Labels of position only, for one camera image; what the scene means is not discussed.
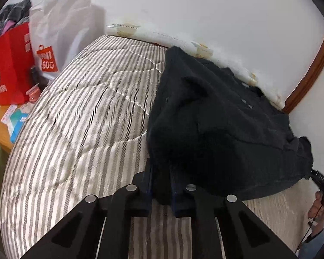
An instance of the bed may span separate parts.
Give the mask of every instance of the bed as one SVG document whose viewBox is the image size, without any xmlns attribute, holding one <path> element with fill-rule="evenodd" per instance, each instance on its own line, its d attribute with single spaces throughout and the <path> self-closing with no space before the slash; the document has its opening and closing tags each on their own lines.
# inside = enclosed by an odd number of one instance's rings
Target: bed
<svg viewBox="0 0 324 259">
<path fill-rule="evenodd" d="M 12 149 L 0 226 L 8 259 L 20 258 L 80 200 L 129 184 L 148 157 L 146 129 L 166 48 L 104 35 L 47 87 Z M 292 250 L 303 236 L 308 181 L 246 201 Z M 191 258 L 189 218 L 153 202 L 132 220 L 129 258 Z"/>
</svg>

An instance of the metal screw head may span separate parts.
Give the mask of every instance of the metal screw head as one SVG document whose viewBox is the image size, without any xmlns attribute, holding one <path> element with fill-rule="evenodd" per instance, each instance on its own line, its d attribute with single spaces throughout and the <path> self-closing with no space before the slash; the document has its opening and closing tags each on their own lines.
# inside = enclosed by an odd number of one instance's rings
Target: metal screw head
<svg viewBox="0 0 324 259">
<path fill-rule="evenodd" d="M 134 192 L 135 190 L 137 190 L 137 186 L 134 184 L 127 185 L 126 190 L 129 192 Z"/>
<path fill-rule="evenodd" d="M 197 189 L 197 186 L 194 185 L 194 184 L 188 184 L 188 185 L 186 186 L 186 190 L 187 190 L 187 191 L 195 191 L 196 189 Z"/>
<path fill-rule="evenodd" d="M 95 200 L 96 200 L 96 196 L 95 196 L 95 195 L 88 195 L 88 196 L 85 197 L 85 201 L 86 201 L 87 203 L 92 203 L 92 202 L 94 202 Z"/>
<path fill-rule="evenodd" d="M 238 198 L 234 195 L 228 195 L 227 196 L 227 201 L 228 202 L 236 202 L 238 200 Z"/>
</svg>

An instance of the dark clothing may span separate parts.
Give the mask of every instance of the dark clothing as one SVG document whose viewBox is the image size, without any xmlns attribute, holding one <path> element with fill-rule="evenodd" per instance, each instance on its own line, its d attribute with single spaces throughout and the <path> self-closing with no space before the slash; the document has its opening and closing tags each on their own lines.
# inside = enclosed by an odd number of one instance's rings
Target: dark clothing
<svg viewBox="0 0 324 259">
<path fill-rule="evenodd" d="M 228 68 L 178 47 L 165 70 L 148 124 L 155 197 L 169 203 L 168 165 L 208 192 L 242 200 L 289 188 L 312 169 L 306 137 L 294 137 L 289 116 Z"/>
<path fill-rule="evenodd" d="M 30 0 L 23 0 L 16 4 L 7 5 L 0 11 L 0 35 L 7 21 L 12 20 L 15 25 L 29 21 Z"/>
</svg>

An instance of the pink cup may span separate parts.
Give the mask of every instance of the pink cup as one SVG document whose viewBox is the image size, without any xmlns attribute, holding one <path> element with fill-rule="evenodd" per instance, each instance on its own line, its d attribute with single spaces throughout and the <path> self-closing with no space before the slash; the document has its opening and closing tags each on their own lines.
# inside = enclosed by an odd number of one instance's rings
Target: pink cup
<svg viewBox="0 0 324 259">
<path fill-rule="evenodd" d="M 41 95 L 41 90 L 38 87 L 38 84 L 36 84 L 30 90 L 28 90 L 25 94 L 29 96 L 29 101 L 31 103 L 35 103 Z"/>
</svg>

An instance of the wooden table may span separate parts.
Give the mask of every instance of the wooden table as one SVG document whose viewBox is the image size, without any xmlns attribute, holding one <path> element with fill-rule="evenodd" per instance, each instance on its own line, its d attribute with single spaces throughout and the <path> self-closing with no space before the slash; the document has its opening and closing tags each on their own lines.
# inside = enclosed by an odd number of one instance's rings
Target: wooden table
<svg viewBox="0 0 324 259">
<path fill-rule="evenodd" d="M 13 144 L 10 141 L 9 131 L 7 125 L 1 122 L 2 117 L 9 106 L 0 106 L 0 146 L 7 152 L 10 153 L 13 147 Z"/>
</svg>

